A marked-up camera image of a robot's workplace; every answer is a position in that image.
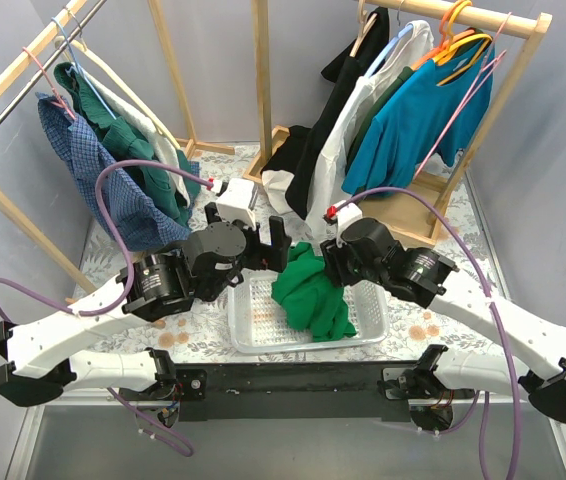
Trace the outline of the orange hanger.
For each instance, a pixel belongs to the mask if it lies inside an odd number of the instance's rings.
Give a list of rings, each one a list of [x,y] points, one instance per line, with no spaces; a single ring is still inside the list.
[[[412,71],[417,71],[429,60],[433,60],[435,63],[441,63],[444,59],[450,58],[451,54],[449,50],[455,43],[461,42],[463,39],[475,34],[475,29],[472,27],[460,33],[453,32],[453,26],[457,17],[465,8],[472,5],[473,2],[471,0],[458,0],[453,3],[445,12],[439,23],[439,33],[441,34],[439,44],[413,63],[411,65]]]

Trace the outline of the white t shirt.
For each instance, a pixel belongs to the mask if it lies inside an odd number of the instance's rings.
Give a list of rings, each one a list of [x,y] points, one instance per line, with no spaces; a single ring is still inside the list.
[[[434,38],[428,22],[413,20],[413,30],[399,40],[387,61],[370,78],[360,76],[325,145],[318,155],[308,197],[305,223],[312,237],[327,237],[323,220],[327,208],[347,198],[341,185],[345,177],[347,154],[365,116],[403,68],[413,64],[433,48]]]

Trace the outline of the wooden hanger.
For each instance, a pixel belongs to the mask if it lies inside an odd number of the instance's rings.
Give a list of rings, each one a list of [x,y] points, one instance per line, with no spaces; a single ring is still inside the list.
[[[354,58],[361,47],[365,36],[371,30],[376,22],[377,14],[374,12],[367,12],[365,10],[365,0],[359,0],[357,3],[357,22],[358,32],[352,48],[350,49],[349,56]]]

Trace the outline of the black t shirt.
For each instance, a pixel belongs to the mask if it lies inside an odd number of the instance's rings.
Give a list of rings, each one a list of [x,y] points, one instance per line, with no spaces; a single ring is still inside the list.
[[[310,128],[292,126],[285,143],[277,150],[272,161],[292,174],[284,199],[300,218],[308,213],[308,197],[312,175],[318,155],[352,93],[357,79],[371,65],[390,40],[388,10],[378,7],[373,11],[374,23],[355,54],[348,45],[321,71],[324,79],[333,83],[330,96]]]

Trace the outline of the teal blue t shirt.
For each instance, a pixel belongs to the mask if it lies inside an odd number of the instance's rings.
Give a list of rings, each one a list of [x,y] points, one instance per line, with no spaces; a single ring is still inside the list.
[[[451,167],[467,148],[490,103],[492,79],[479,74],[487,49],[454,82],[437,83],[451,73],[453,60],[437,66],[429,60],[407,79],[372,118],[341,189],[354,195],[381,186],[405,188],[431,149]]]

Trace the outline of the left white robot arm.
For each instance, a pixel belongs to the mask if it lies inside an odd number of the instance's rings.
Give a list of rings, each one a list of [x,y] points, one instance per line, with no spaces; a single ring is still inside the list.
[[[271,241],[259,227],[220,218],[205,208],[208,225],[165,250],[122,269],[92,294],[27,324],[0,321],[0,395],[19,407],[48,403],[81,388],[123,388],[156,400],[179,389],[177,368],[165,350],[136,354],[91,351],[95,343],[166,316],[212,302],[243,281],[243,271],[282,272],[291,238],[284,221],[269,219]]]

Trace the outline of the bright green t shirt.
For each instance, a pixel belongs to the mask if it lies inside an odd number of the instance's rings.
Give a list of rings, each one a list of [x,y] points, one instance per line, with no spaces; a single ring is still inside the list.
[[[314,342],[339,341],[357,335],[349,320],[344,288],[332,285],[324,260],[308,242],[289,250],[286,269],[271,286],[271,298],[286,314],[287,325],[308,331]]]

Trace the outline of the blue checked shirt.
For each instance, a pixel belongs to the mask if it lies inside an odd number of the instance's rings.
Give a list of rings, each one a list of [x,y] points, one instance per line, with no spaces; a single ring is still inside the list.
[[[79,194],[96,220],[108,230],[97,204],[95,185],[102,170],[115,158],[97,139],[80,115],[72,120],[53,104],[55,98],[39,93],[39,119],[53,150],[68,168]],[[161,212],[124,169],[110,173],[102,186],[103,200],[123,242],[130,251],[158,249],[184,240],[190,229]]]

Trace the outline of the white plastic basket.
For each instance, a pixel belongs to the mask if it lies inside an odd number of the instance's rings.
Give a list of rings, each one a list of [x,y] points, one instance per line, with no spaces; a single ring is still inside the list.
[[[228,323],[239,352],[265,355],[378,343],[389,313],[383,290],[370,282],[327,295],[294,293],[273,272],[249,272],[228,290]]]

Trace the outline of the cream plastic hanger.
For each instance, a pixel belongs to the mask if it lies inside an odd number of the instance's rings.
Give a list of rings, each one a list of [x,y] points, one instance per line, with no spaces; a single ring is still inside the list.
[[[105,63],[98,55],[96,55],[79,41],[72,40],[70,42],[70,45],[73,48],[76,48],[78,51],[82,52],[92,63],[98,66],[120,88],[120,90],[127,95],[127,97],[138,107],[138,109],[152,121],[158,132],[162,136],[166,137],[177,150],[181,149],[181,145],[164,125],[164,123],[107,63]]]

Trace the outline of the yellow hanger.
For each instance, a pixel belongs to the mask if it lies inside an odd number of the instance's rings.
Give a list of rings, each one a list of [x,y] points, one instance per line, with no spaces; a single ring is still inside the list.
[[[489,34],[467,31],[460,39],[452,39],[444,44],[442,50],[434,56],[435,64],[442,66],[453,60],[457,60],[457,63],[452,67],[451,73],[442,78],[437,85],[447,85],[462,76],[482,57],[492,41],[493,38]]]

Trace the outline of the light blue hanger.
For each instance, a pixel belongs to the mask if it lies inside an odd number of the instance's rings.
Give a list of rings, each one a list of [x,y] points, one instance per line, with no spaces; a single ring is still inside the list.
[[[400,39],[413,30],[413,25],[408,24],[402,28],[398,34],[393,37],[387,45],[380,51],[376,58],[372,61],[366,72],[363,74],[364,78],[370,78],[374,75],[378,69],[387,61],[387,58],[391,51],[395,48]]]

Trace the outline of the pink hanger on left rack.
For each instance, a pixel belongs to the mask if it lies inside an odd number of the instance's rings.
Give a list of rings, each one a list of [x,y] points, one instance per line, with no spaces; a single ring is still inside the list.
[[[57,91],[57,89],[55,88],[53,82],[51,81],[50,77],[48,76],[47,71],[44,69],[43,65],[41,64],[41,62],[38,60],[38,58],[32,54],[32,52],[30,50],[28,50],[26,47],[22,47],[22,51],[25,52],[27,54],[27,56],[36,64],[36,66],[39,69],[39,72],[42,74],[42,76],[45,78],[47,84],[49,85],[53,96],[55,97],[55,101],[53,101],[53,104],[61,107],[65,110],[65,112],[69,115],[69,117],[72,120],[76,120],[76,115],[73,112],[73,110],[68,106],[68,104],[66,103],[66,101],[63,99],[63,97],[59,94],[59,92]]]

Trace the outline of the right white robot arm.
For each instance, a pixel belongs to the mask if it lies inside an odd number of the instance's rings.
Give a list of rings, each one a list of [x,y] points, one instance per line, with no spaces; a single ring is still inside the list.
[[[337,235],[321,244],[337,286],[369,281],[392,297],[464,324],[512,353],[512,361],[430,345],[414,365],[384,377],[398,398],[434,398],[460,389],[519,393],[545,416],[566,424],[566,327],[548,322],[481,284],[452,260],[425,248],[404,248],[374,218],[337,213]]]

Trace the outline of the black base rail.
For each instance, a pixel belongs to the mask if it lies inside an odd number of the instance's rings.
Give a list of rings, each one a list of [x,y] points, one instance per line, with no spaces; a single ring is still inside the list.
[[[410,400],[449,391],[418,361],[178,364],[176,384],[120,394],[132,402],[177,401],[183,422],[376,418],[408,422]]]

